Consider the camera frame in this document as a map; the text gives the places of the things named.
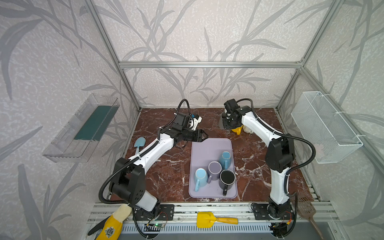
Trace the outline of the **yellow ceramic mug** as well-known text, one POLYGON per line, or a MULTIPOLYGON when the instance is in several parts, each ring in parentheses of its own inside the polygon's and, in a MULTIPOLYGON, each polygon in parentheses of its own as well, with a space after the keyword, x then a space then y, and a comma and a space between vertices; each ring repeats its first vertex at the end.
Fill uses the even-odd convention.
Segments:
POLYGON ((237 135, 240 135, 243 129, 243 125, 241 125, 238 128, 232 129, 232 132, 236 133, 237 135))

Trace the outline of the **light blue mug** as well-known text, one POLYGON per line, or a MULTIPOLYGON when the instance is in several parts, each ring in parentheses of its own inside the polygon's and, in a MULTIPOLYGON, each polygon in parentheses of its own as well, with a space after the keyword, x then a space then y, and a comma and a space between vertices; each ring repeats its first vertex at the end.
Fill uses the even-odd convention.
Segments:
POLYGON ((207 185, 207 181, 208 181, 207 171, 203 168, 198 168, 194 174, 195 192, 198 192, 199 189, 205 187, 207 185))

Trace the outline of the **grey ceramic mug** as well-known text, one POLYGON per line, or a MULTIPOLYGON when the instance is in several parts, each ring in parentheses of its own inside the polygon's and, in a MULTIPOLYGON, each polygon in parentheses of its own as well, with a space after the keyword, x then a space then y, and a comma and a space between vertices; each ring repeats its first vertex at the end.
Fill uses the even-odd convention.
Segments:
POLYGON ((225 126, 224 126, 224 122, 227 120, 227 114, 226 112, 222 112, 221 115, 220 115, 220 118, 219 118, 219 128, 222 129, 222 130, 225 130, 225 126))

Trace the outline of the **white ceramic mug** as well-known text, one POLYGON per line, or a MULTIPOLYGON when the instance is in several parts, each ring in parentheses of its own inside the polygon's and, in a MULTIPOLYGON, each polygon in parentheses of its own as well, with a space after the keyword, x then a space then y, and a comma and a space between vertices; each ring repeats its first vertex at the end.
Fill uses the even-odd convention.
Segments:
POLYGON ((245 126, 245 125, 243 125, 243 131, 245 133, 248 133, 248 134, 252 134, 253 133, 253 131, 250 128, 248 128, 247 126, 245 126))

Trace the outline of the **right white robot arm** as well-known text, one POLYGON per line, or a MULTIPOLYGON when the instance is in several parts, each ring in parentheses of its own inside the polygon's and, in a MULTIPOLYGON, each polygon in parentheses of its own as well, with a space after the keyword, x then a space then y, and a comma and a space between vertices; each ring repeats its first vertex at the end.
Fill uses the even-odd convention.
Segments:
POLYGON ((254 110, 253 101, 245 98, 238 101, 231 99, 224 103, 222 127, 234 130, 241 126, 250 129, 268 147, 265 162, 271 170, 272 188, 269 197, 269 211, 280 215, 289 207, 289 176, 296 169, 311 163, 316 156, 315 146, 306 139, 284 134, 267 124, 254 110), (292 166, 295 159, 294 140, 307 144, 312 154, 298 166, 292 166))

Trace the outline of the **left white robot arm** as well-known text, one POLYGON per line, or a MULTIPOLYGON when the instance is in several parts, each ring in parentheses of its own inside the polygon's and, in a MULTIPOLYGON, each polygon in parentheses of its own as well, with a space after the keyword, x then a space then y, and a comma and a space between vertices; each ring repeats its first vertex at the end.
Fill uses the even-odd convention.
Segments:
POLYGON ((160 201, 146 190, 146 173, 179 142, 201 143, 206 140, 208 135, 197 128, 201 121, 199 115, 191 113, 188 100, 181 100, 173 119, 159 127, 156 138, 146 148, 128 159, 121 158, 116 162, 113 173, 99 190, 99 200, 109 205, 128 204, 156 215, 160 201))

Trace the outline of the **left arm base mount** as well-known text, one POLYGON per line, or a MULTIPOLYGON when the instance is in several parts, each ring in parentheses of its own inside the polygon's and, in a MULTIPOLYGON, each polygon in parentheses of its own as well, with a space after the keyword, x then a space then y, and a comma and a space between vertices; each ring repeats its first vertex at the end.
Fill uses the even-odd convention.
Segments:
POLYGON ((145 211, 144 209, 134 209, 134 216, 137 221, 172 221, 175 213, 175 205, 172 204, 157 204, 151 211, 145 211))

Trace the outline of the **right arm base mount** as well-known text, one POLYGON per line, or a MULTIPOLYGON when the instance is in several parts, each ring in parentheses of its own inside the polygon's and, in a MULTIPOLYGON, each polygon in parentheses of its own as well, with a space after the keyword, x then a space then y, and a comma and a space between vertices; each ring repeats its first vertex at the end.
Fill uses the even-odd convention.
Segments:
POLYGON ((274 203, 252 203, 251 210, 255 220, 290 220, 294 213, 290 201, 276 205, 274 203))

